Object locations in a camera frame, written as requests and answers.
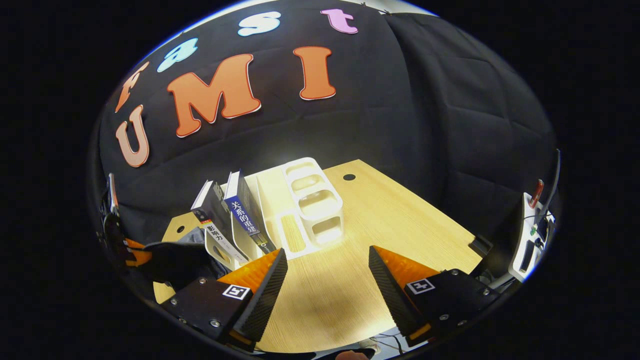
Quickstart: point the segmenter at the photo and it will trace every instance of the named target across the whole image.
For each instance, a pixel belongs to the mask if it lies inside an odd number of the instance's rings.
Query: wire
[[[516,281],[516,278],[512,277],[510,280],[507,280],[507,282],[505,282],[504,284],[500,285],[499,287],[509,286],[509,285],[513,284],[514,281]]]
[[[386,346],[388,346],[388,347],[390,347],[390,348],[394,348],[394,349],[396,349],[396,350],[400,351],[400,349],[398,349],[397,347],[391,346],[391,345],[389,345],[389,344],[387,344],[387,343],[383,343],[382,341],[378,341],[378,340],[376,340],[376,339],[374,339],[374,338],[370,338],[370,339],[372,339],[373,341],[375,341],[375,342],[377,342],[377,343],[381,343],[382,345],[386,345]]]
[[[398,344],[398,351],[400,351],[400,355],[404,354],[404,352],[402,351],[402,345],[400,345],[400,340],[398,340],[398,338],[395,336],[394,339],[396,339],[396,343]]]
[[[528,219],[528,218],[532,218],[532,217],[536,217],[536,216],[538,216],[538,215],[529,215],[528,217],[524,217],[522,220],[525,220],[525,219]],[[540,234],[540,232],[538,231],[538,225],[537,225],[537,224],[534,224],[533,226],[535,226],[535,227],[536,227],[536,233],[537,233],[538,235],[540,235],[540,237],[541,237],[541,238],[546,238],[546,236],[544,236],[544,235]]]
[[[369,339],[372,339],[373,341],[375,341],[375,342],[377,342],[377,343],[381,343],[382,345],[386,345],[386,346],[388,346],[388,347],[390,347],[390,348],[394,348],[394,349],[398,350],[398,352],[400,353],[400,355],[404,354],[404,351],[402,350],[402,345],[400,345],[400,341],[398,340],[398,338],[397,338],[395,335],[393,335],[393,336],[389,336],[389,337],[390,337],[390,338],[394,338],[394,339],[396,339],[396,343],[398,344],[398,347],[395,347],[395,346],[389,345],[389,344],[387,344],[387,343],[383,343],[382,341],[378,341],[378,340],[376,340],[376,339],[374,339],[374,338],[369,338]]]
[[[390,13],[388,10],[386,10],[386,9],[384,9],[384,10],[376,9],[376,8],[374,8],[374,7],[372,7],[372,6],[367,5],[367,3],[366,3],[366,2],[362,2],[362,3],[360,3],[360,5],[362,5],[362,6],[366,6],[366,7],[368,7],[368,8],[372,8],[373,10],[377,10],[377,11],[379,11],[379,12],[381,12],[381,13],[386,13],[387,15],[391,15],[391,13]]]
[[[391,338],[392,336],[400,335],[400,333],[398,332],[397,334],[387,335],[381,332],[380,335],[383,335],[383,336],[373,336],[373,338],[376,338],[376,339]]]
[[[556,194],[556,190],[557,190],[557,186],[558,186],[558,177],[560,176],[560,149],[556,149],[558,157],[557,157],[557,162],[556,162],[556,176],[554,178],[554,184],[551,187],[551,194],[549,195],[549,199],[547,200],[547,203],[542,207],[542,211],[540,211],[540,213],[543,213],[544,216],[547,215],[547,210],[549,209],[549,205],[551,204],[551,200],[553,200],[554,195]],[[534,220],[534,222],[537,224],[540,223],[540,221],[542,221],[542,217],[541,218],[536,218]]]

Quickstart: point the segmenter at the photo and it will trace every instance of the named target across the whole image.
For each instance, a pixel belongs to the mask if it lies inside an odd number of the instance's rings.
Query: book cover
[[[228,208],[224,204],[222,189],[217,183],[209,180],[205,182],[191,206],[191,212],[229,256],[240,263],[249,261],[246,254],[233,241]]]
[[[267,235],[262,210],[241,171],[229,174],[225,202],[229,211],[234,214],[234,219],[251,236],[263,253],[269,254],[276,250],[273,241]]]

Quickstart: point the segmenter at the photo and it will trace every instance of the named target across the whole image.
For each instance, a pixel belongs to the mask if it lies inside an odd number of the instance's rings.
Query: white desk organizer
[[[533,225],[534,225],[534,219],[535,219],[534,215],[536,214],[536,209],[541,211],[543,205],[540,202],[538,202],[535,208],[532,209],[531,207],[529,207],[529,201],[531,200],[531,195],[529,195],[528,193],[522,194],[522,200],[523,200],[522,201],[523,220],[522,220],[522,227],[520,228],[520,237],[518,238],[518,245],[516,248],[516,252],[513,254],[513,258],[511,259],[511,263],[509,264],[509,268],[508,268],[509,274],[511,274],[516,279],[518,279],[520,282],[524,282],[529,277],[529,275],[533,273],[533,270],[536,268],[536,266],[540,262],[543,252],[547,248],[546,234],[544,234],[543,236],[540,236],[537,233],[534,233],[533,235],[531,234],[531,229],[533,228]],[[556,221],[556,218],[551,214],[551,211],[547,213],[547,220],[549,222]],[[536,238],[542,238],[544,246],[542,246],[541,248],[539,247],[533,248],[533,254],[529,261],[528,269],[527,271],[522,272],[520,271],[520,265],[522,264],[522,260],[524,259],[524,254],[527,247],[527,241],[529,240],[534,241]]]
[[[266,232],[276,248],[287,252],[287,259],[295,259],[329,246],[344,237],[342,198],[335,191],[324,172],[312,158],[302,158],[278,167],[244,176],[249,189],[262,210]],[[227,184],[220,185],[223,191]],[[302,249],[293,251],[289,246],[282,218],[291,215],[304,242]],[[233,219],[233,241],[250,261],[264,253],[244,229]],[[231,270],[244,265],[216,247],[228,258],[217,255],[215,241],[205,232],[205,247],[209,255]]]
[[[342,198],[312,158],[302,158],[282,166],[289,193],[312,245],[339,241],[344,236]]]

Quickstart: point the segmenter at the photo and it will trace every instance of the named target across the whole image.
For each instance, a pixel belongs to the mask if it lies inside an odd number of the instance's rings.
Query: white plastic holder
[[[518,237],[518,245],[516,247],[516,251],[513,254],[513,258],[511,259],[511,262],[508,267],[508,273],[510,274],[510,276],[506,276],[504,279],[505,281],[508,280],[510,277],[515,277],[520,282],[524,282],[525,280],[527,280],[527,278],[533,273],[536,266],[538,266],[538,263],[540,262],[540,259],[542,258],[544,251],[547,248],[548,234],[544,234],[544,235],[539,235],[538,233],[531,234],[531,232],[533,231],[532,229],[535,225],[536,209],[538,211],[541,211],[543,206],[540,202],[538,202],[535,208],[531,208],[529,206],[530,200],[531,200],[531,195],[529,195],[528,193],[522,194],[522,214],[523,214],[522,226],[520,227],[520,236]],[[549,222],[556,221],[556,218],[553,216],[553,214],[551,214],[551,211],[549,211],[546,214],[546,218],[547,218],[547,221]],[[523,260],[524,260],[525,252],[527,248],[527,242],[535,241],[537,238],[541,238],[541,240],[543,240],[543,246],[533,248],[531,258],[529,260],[529,263],[526,266],[527,270],[521,271],[520,267],[523,265]]]
[[[313,158],[302,158],[282,165],[282,174],[305,228],[316,247],[344,238],[342,197]]]
[[[246,176],[244,179],[246,180],[246,183],[249,186],[249,190],[251,191],[252,195],[256,197],[258,206],[260,206],[260,209],[262,209],[262,199],[261,199],[262,194],[260,194],[260,191],[258,188],[257,176],[254,174],[254,175]],[[220,188],[223,191],[226,191],[227,184],[222,184]],[[239,248],[245,255],[247,255],[248,260],[242,263],[238,262],[238,260],[234,256],[231,256],[225,249],[217,246],[216,241],[213,239],[213,237],[209,234],[208,231],[205,231],[205,249],[207,250],[209,255],[211,255],[214,259],[218,260],[222,265],[225,265],[227,268],[231,270],[236,270],[253,260],[261,258],[263,253],[258,248],[258,246],[253,242],[251,237],[249,237],[246,231],[244,231],[244,229],[237,223],[237,221],[234,219],[233,214],[229,213],[228,216],[232,224],[231,226],[232,236],[228,240],[234,242],[236,247]],[[280,247],[280,244],[278,241],[274,241],[274,242],[276,247]],[[214,246],[216,246],[218,251],[223,253],[228,258],[228,261],[216,253],[216,251],[213,249]]]

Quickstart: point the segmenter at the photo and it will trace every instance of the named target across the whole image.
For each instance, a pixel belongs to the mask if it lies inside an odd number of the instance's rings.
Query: wooden table
[[[466,273],[481,258],[474,236],[405,187],[360,160],[324,170],[344,201],[344,240],[289,260],[269,323],[257,347],[270,352],[312,352],[342,347],[395,327],[369,270],[377,245],[435,270]],[[351,181],[346,174],[355,175]],[[200,223],[191,213],[174,218],[163,241],[176,241]],[[156,300],[174,292],[154,284]]]

